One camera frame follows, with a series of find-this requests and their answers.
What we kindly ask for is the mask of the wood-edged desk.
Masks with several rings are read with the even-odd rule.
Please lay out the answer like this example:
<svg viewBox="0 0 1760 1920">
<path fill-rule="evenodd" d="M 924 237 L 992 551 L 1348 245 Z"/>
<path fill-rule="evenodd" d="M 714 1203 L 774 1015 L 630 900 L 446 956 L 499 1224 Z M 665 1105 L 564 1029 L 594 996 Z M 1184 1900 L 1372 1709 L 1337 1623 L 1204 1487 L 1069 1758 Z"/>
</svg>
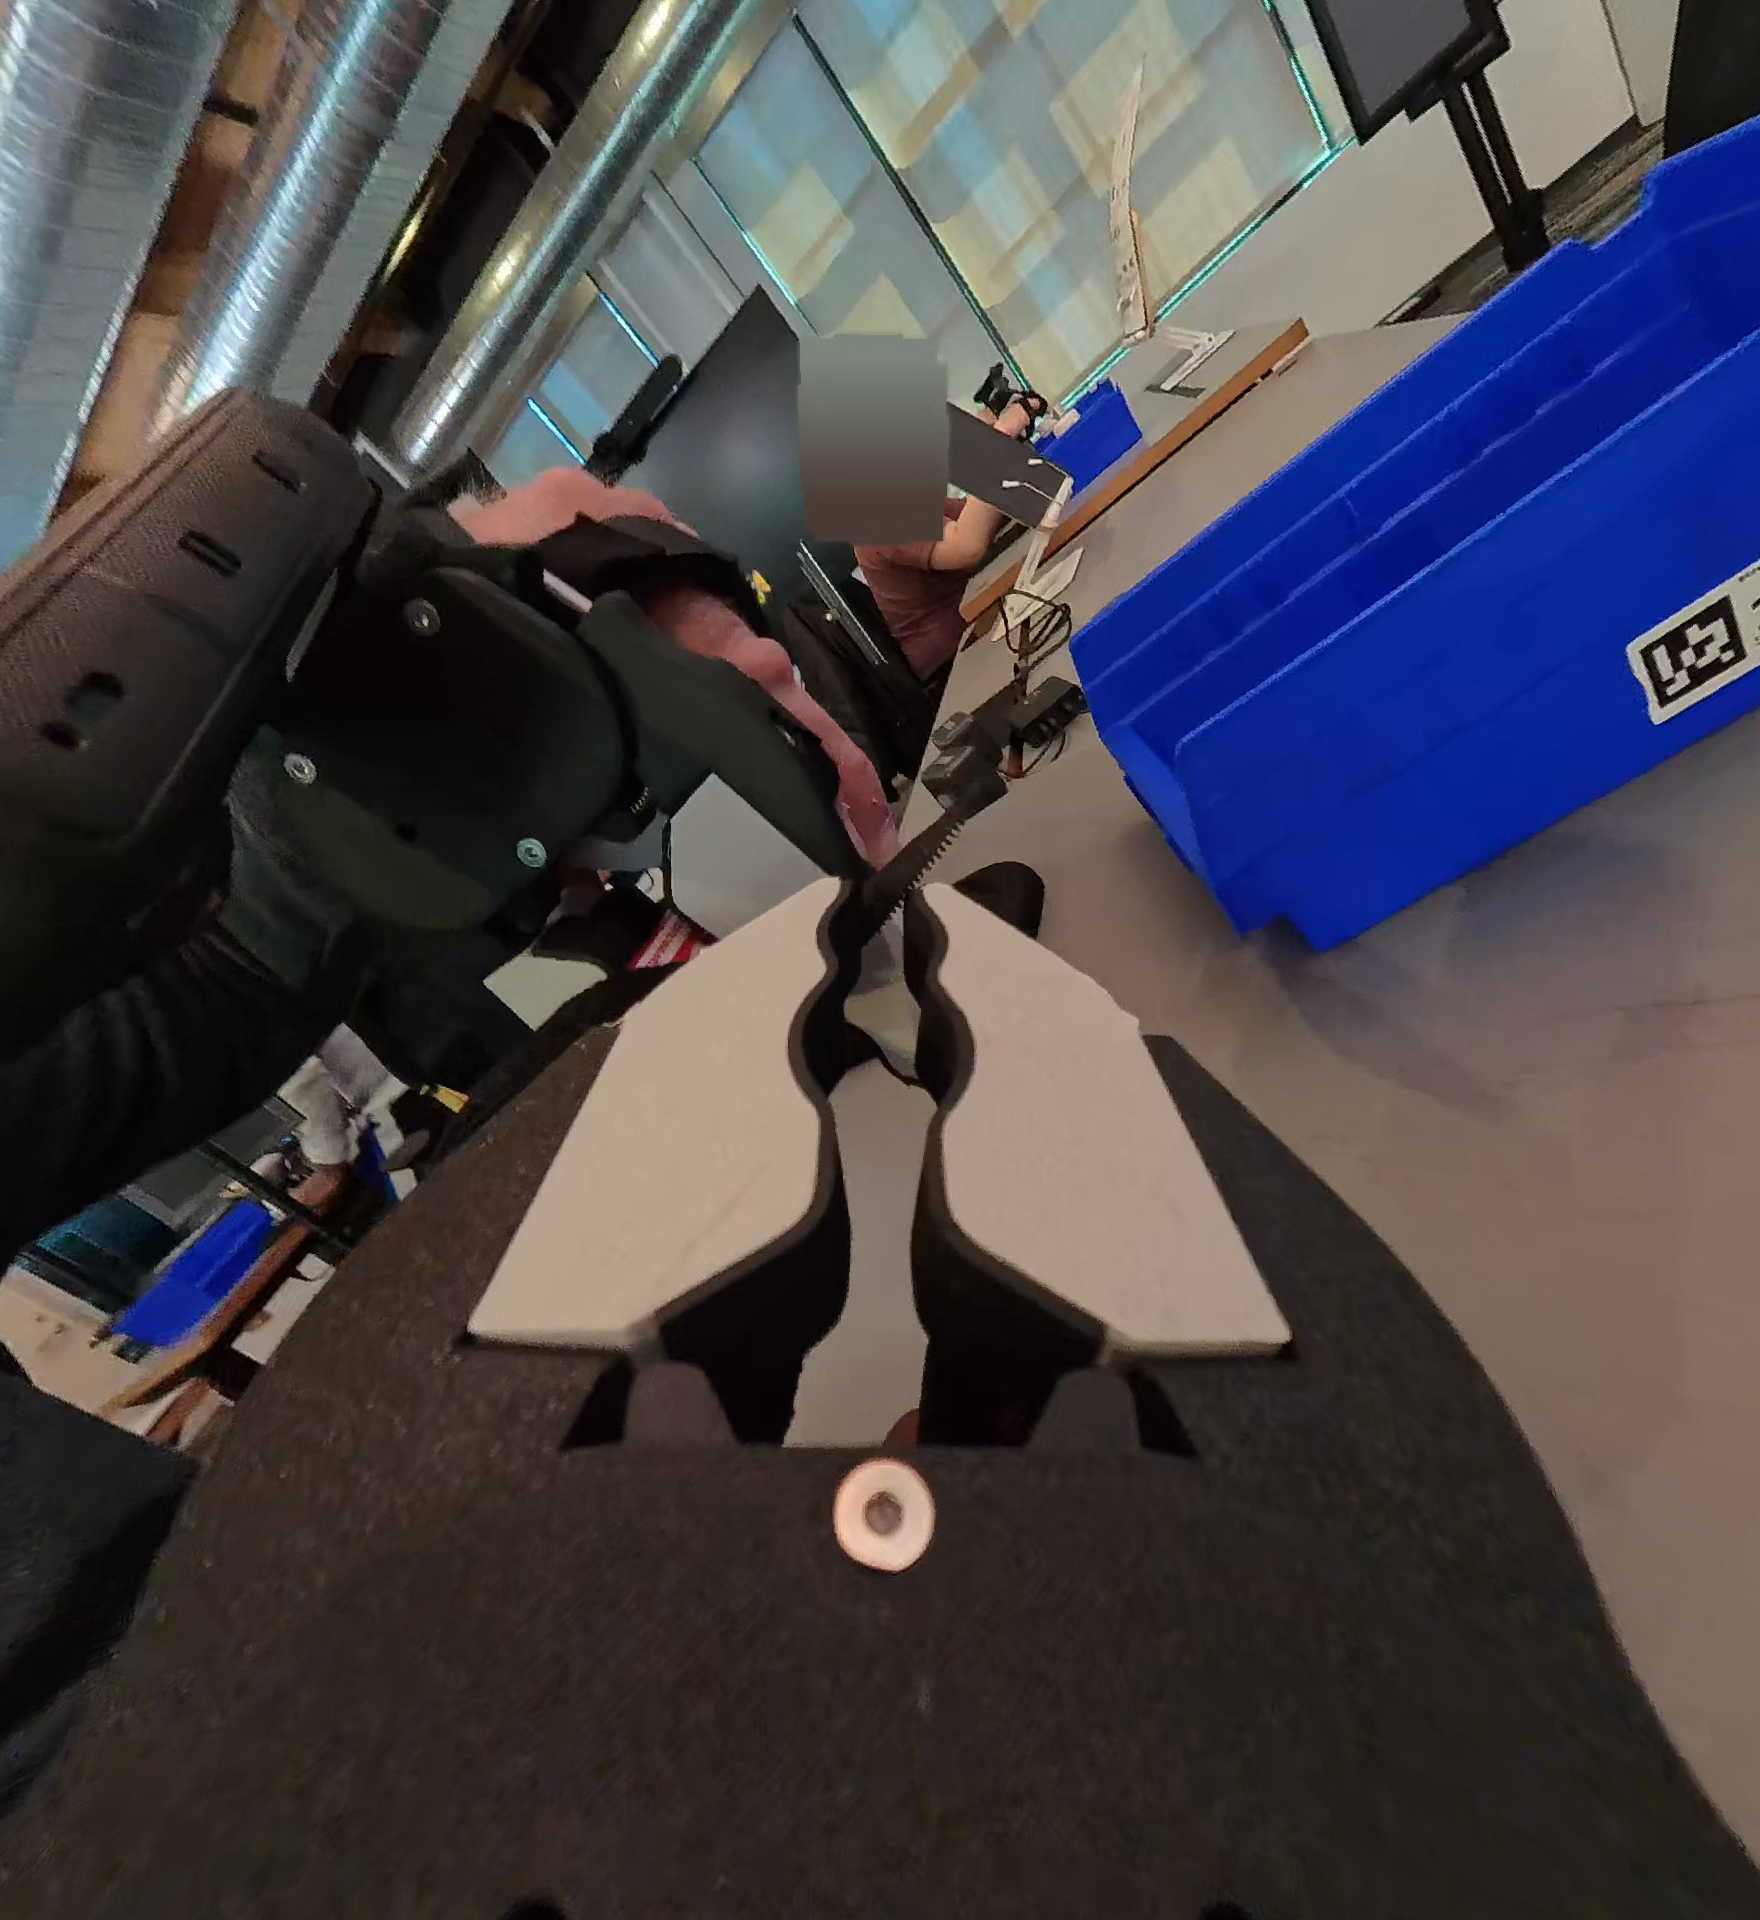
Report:
<svg viewBox="0 0 1760 1920">
<path fill-rule="evenodd" d="M 1178 354 L 1170 347 L 1154 339 L 1128 349 L 1107 378 L 1133 404 L 1143 442 L 1107 468 L 1090 494 L 1070 496 L 1058 525 L 1038 532 L 1016 560 L 992 562 L 971 581 L 964 599 L 968 636 L 985 636 L 990 616 L 1012 595 L 1028 594 L 1041 603 L 1063 603 L 1079 567 L 1078 543 L 1185 442 L 1220 422 L 1273 372 L 1284 372 L 1306 344 L 1307 324 L 1301 317 L 1231 327 L 1231 344 L 1204 364 L 1196 397 L 1157 397 L 1150 389 L 1150 381 L 1174 362 Z"/>
</svg>

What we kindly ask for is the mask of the black flat panel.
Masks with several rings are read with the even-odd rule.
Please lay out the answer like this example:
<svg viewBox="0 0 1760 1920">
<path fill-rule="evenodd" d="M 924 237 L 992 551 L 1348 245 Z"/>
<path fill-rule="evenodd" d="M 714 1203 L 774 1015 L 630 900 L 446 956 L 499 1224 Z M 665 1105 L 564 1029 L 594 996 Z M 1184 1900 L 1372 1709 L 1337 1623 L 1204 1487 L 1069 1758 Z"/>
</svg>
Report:
<svg viewBox="0 0 1760 1920">
<path fill-rule="evenodd" d="M 1058 525 L 1078 491 L 1028 438 L 1004 438 L 960 404 L 945 406 L 945 484 L 1029 532 Z"/>
</svg>

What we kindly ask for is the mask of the person's left hand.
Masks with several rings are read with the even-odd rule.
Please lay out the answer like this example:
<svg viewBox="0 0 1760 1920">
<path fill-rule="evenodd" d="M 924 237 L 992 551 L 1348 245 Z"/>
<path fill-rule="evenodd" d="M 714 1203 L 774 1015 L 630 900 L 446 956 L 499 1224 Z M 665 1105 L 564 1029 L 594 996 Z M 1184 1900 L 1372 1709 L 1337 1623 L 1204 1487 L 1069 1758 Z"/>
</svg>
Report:
<svg viewBox="0 0 1760 1920">
<path fill-rule="evenodd" d="M 701 540 L 662 499 L 581 468 L 551 468 L 498 499 L 459 496 L 450 514 L 477 547 L 562 540 L 560 578 L 568 588 L 583 595 L 627 594 L 684 652 L 742 671 L 818 736 L 841 774 L 842 822 L 868 865 L 894 863 L 894 802 L 868 753 L 805 691 L 740 565 Z"/>
</svg>

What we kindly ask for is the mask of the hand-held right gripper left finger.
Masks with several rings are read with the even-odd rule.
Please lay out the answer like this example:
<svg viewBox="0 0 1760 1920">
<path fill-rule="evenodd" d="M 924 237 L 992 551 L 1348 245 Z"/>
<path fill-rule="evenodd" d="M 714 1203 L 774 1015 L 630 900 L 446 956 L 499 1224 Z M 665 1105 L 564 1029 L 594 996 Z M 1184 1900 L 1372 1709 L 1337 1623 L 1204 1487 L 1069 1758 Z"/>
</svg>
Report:
<svg viewBox="0 0 1760 1920">
<path fill-rule="evenodd" d="M 621 1024 L 469 1313 L 483 1346 L 660 1346 L 836 1190 L 805 1018 L 833 1008 L 841 881 L 672 971 Z"/>
</svg>

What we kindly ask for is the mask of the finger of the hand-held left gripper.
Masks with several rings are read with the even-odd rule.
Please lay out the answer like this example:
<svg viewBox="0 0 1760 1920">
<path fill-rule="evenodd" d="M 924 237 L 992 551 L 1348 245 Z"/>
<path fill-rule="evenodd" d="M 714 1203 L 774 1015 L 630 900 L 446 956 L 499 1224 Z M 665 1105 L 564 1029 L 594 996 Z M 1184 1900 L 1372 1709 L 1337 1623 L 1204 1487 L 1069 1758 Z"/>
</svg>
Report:
<svg viewBox="0 0 1760 1920">
<path fill-rule="evenodd" d="M 523 953 L 483 974 L 483 994 L 533 1033 L 581 996 L 627 985 L 646 985 L 642 974 L 614 971 L 579 956 Z"/>
<path fill-rule="evenodd" d="M 917 1080 L 922 1004 L 910 984 L 910 929 L 903 913 L 871 927 L 860 904 L 841 909 L 842 1049 L 841 1080 L 880 1066 L 897 1080 Z"/>
</svg>

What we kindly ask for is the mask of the black monitor on stand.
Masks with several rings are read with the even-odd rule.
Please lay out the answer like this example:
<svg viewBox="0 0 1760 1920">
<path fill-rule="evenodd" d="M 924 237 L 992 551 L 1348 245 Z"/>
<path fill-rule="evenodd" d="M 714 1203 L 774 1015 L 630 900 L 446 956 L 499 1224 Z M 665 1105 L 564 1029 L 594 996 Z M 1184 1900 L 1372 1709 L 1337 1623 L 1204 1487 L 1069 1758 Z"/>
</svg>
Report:
<svg viewBox="0 0 1760 1920">
<path fill-rule="evenodd" d="M 1445 109 L 1512 275 L 1549 249 L 1545 198 L 1517 160 L 1488 69 L 1512 50 L 1499 3 L 1307 3 L 1358 141 Z"/>
</svg>

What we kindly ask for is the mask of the person's dark clothing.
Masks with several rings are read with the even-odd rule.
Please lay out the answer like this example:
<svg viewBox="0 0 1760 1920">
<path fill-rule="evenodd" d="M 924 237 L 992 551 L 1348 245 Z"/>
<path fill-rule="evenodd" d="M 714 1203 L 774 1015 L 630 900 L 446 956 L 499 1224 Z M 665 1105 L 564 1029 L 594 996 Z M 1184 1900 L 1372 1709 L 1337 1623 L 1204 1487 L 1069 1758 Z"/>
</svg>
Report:
<svg viewBox="0 0 1760 1920">
<path fill-rule="evenodd" d="M 0 1368 L 0 1821 L 76 1728 L 197 1462 Z"/>
</svg>

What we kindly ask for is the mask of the small blue bin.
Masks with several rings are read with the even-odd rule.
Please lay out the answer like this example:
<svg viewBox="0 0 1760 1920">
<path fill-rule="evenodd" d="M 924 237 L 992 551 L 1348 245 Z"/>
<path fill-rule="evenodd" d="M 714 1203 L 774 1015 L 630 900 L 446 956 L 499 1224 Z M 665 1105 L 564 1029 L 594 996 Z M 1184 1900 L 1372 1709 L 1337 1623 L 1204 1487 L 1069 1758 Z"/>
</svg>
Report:
<svg viewBox="0 0 1760 1920">
<path fill-rule="evenodd" d="M 1112 378 L 1102 378 L 1078 401 L 1070 415 L 1063 415 L 1052 432 L 1038 438 L 1038 449 L 1070 475 L 1073 494 L 1090 494 L 1143 438 L 1145 432 L 1128 392 Z"/>
<path fill-rule="evenodd" d="M 278 1229 L 280 1218 L 269 1206 L 252 1195 L 232 1203 L 172 1251 L 146 1291 L 113 1319 L 109 1338 L 140 1349 L 186 1342 L 244 1283 Z"/>
</svg>

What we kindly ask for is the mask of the white arched stand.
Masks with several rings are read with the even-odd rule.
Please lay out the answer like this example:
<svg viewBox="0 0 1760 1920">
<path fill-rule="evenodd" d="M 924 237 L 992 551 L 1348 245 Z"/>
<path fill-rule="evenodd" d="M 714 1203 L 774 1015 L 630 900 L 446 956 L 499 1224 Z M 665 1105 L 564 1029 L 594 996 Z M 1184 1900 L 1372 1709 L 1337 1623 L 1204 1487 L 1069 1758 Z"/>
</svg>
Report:
<svg viewBox="0 0 1760 1920">
<path fill-rule="evenodd" d="M 1120 349 L 1160 339 L 1178 355 L 1150 381 L 1150 389 L 1157 397 L 1196 397 L 1204 364 L 1231 344 L 1231 331 L 1190 331 L 1154 317 L 1143 228 L 1133 212 L 1133 155 L 1143 83 L 1145 64 L 1135 63 L 1107 142 L 1107 260 Z"/>
</svg>

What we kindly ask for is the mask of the person's left forearm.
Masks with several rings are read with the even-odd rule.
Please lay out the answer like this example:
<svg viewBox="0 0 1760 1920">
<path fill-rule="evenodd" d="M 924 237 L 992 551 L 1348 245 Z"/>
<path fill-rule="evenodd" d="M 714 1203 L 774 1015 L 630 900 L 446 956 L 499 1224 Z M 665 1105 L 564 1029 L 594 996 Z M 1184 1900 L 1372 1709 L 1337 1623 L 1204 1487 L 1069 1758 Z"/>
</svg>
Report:
<svg viewBox="0 0 1760 1920">
<path fill-rule="evenodd" d="M 377 956 L 266 790 L 232 790 L 228 837 L 218 913 L 0 1066 L 0 1279 L 41 1232 L 263 1105 L 338 1026 L 411 1080 L 482 1058 L 471 994 Z M 22 1369 L 3 1342 L 0 1369 Z"/>
</svg>

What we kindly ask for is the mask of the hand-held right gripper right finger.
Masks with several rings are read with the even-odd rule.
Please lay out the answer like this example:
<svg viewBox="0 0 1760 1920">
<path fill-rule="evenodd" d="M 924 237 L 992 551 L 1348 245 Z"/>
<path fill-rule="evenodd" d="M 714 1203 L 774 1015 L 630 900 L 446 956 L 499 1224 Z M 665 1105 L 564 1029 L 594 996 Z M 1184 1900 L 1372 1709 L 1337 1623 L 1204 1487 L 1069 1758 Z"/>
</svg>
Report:
<svg viewBox="0 0 1760 1920">
<path fill-rule="evenodd" d="M 916 932 L 926 1337 L 1063 1365 L 1281 1356 L 1293 1326 L 1133 1010 L 952 884 Z"/>
</svg>

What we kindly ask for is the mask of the silver ventilation duct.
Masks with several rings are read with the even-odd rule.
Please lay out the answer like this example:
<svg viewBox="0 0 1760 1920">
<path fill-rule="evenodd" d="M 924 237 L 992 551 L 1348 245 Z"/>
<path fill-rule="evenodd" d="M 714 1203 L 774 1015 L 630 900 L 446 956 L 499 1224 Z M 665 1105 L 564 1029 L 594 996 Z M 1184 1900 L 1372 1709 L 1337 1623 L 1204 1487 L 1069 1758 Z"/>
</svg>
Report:
<svg viewBox="0 0 1760 1920">
<path fill-rule="evenodd" d="M 562 338 L 562 310 L 689 163 L 793 20 L 793 3 L 640 3 L 476 289 L 399 410 L 382 458 L 405 480 L 507 432 Z"/>
<path fill-rule="evenodd" d="M 307 404 L 365 303 L 510 3 L 266 3 L 283 34 L 145 438 L 223 389 Z"/>
<path fill-rule="evenodd" d="M 44 535 L 235 3 L 0 3 L 0 571 Z"/>
</svg>

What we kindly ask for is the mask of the black mesh chair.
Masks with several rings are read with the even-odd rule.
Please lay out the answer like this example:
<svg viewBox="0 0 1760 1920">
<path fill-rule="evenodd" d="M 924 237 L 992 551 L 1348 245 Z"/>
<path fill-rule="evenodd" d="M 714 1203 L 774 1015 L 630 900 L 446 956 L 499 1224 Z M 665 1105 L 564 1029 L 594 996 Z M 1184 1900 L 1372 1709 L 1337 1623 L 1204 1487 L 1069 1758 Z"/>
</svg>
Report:
<svg viewBox="0 0 1760 1920">
<path fill-rule="evenodd" d="M 1760 3 L 1680 3 L 1663 155 L 1760 115 Z"/>
</svg>

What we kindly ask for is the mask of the black desk monitor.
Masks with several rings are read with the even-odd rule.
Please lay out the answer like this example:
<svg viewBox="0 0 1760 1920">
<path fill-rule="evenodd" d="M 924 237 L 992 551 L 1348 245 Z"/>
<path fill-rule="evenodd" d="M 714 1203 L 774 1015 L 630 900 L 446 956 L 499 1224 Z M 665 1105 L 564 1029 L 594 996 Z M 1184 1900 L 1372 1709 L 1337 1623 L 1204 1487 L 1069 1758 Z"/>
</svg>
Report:
<svg viewBox="0 0 1760 1920">
<path fill-rule="evenodd" d="M 701 355 L 665 355 L 590 442 L 587 468 L 653 494 L 765 595 L 774 636 L 804 573 L 798 339 L 756 289 Z"/>
</svg>

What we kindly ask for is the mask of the large blue storage bin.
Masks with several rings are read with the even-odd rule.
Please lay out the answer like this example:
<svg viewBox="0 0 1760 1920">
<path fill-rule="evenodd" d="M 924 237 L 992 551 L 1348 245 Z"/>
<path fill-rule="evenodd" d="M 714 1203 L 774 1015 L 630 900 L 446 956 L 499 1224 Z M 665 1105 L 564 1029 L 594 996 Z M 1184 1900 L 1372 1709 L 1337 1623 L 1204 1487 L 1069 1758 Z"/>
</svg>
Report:
<svg viewBox="0 0 1760 1920">
<path fill-rule="evenodd" d="M 1070 639 L 1242 932 L 1391 918 L 1760 706 L 1760 115 Z"/>
</svg>

